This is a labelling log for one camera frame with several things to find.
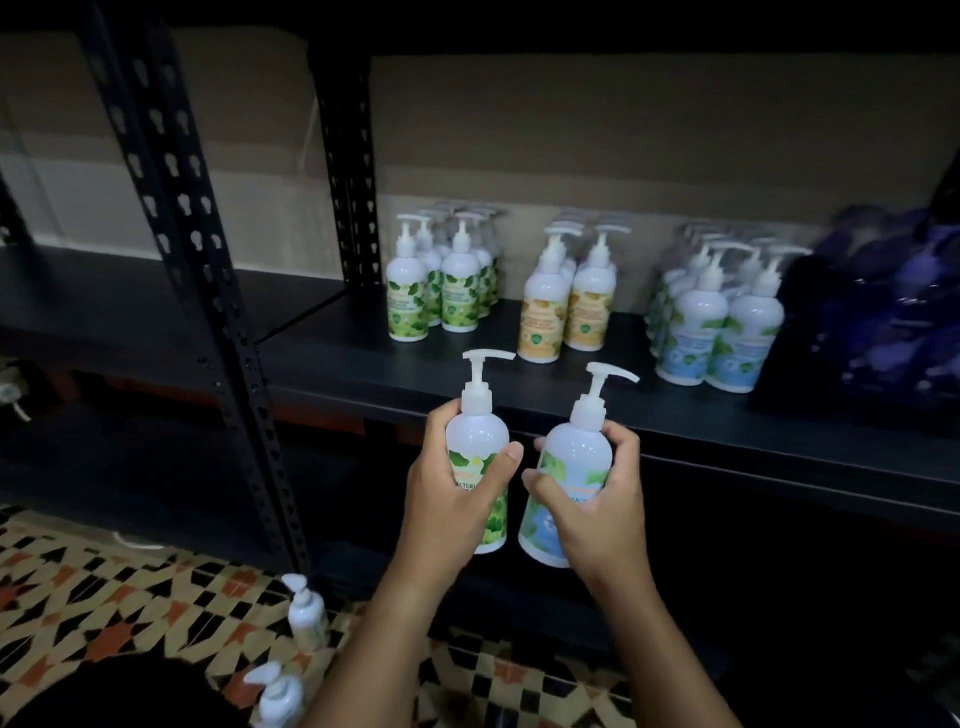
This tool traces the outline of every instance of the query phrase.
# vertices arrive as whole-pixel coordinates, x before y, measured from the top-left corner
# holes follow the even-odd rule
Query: white cable
[[[116,539],[116,542],[121,546],[126,546],[127,548],[139,548],[141,551],[159,551],[161,548],[166,548],[164,544],[135,544],[132,541],[127,541],[127,539],[121,536],[120,531],[113,531],[113,538]]]
[[[23,411],[23,407],[20,406],[19,402],[11,402],[10,405],[13,408],[13,411],[16,412],[16,416],[23,420],[25,423],[31,422],[32,419],[30,415]]]
[[[320,104],[317,103],[317,97],[313,97],[313,104],[310,106],[310,118],[306,122],[306,134],[303,135],[303,146],[300,148],[300,158],[297,160],[297,174],[306,174],[306,154],[310,149],[310,139],[313,136],[313,128],[317,123],[317,116],[320,114]]]

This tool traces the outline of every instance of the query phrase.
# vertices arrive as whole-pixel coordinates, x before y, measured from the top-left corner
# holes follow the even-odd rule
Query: left hand
[[[438,602],[483,538],[493,502],[503,493],[523,457],[523,445],[502,449],[472,491],[459,488],[446,453],[446,426],[460,400],[433,410],[423,449],[407,474],[403,526],[391,571]]]

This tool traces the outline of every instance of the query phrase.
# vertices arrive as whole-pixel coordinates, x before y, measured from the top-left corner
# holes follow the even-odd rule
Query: shelf post
[[[324,138],[326,174],[337,228],[344,282],[351,289],[378,289],[380,233],[370,116],[370,56],[330,56],[311,40],[307,63],[313,75]]]
[[[163,265],[193,325],[271,550],[312,573],[253,330],[173,39],[155,11],[91,1],[81,45]]]
[[[34,242],[20,208],[0,175],[0,243],[4,245],[32,245]]]

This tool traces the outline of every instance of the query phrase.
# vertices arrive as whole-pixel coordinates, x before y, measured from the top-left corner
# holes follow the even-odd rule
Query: tiled floor
[[[153,650],[201,666],[255,717],[243,676],[278,660],[308,694],[363,618],[325,595],[331,647],[294,648],[287,592],[272,574],[174,549],[134,551],[18,508],[0,510],[0,715],[9,718],[83,661]],[[424,645],[414,725],[633,726],[623,678],[560,660],[551,674],[517,665],[510,647],[454,631]]]

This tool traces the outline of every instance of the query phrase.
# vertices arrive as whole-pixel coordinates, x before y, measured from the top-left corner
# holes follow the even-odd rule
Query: yellow label
[[[517,351],[535,359],[546,359],[560,353],[565,321],[565,302],[523,299]]]
[[[568,344],[599,347],[607,335],[607,322],[613,307],[613,294],[588,293],[573,289],[570,294],[570,318],[564,340]]]

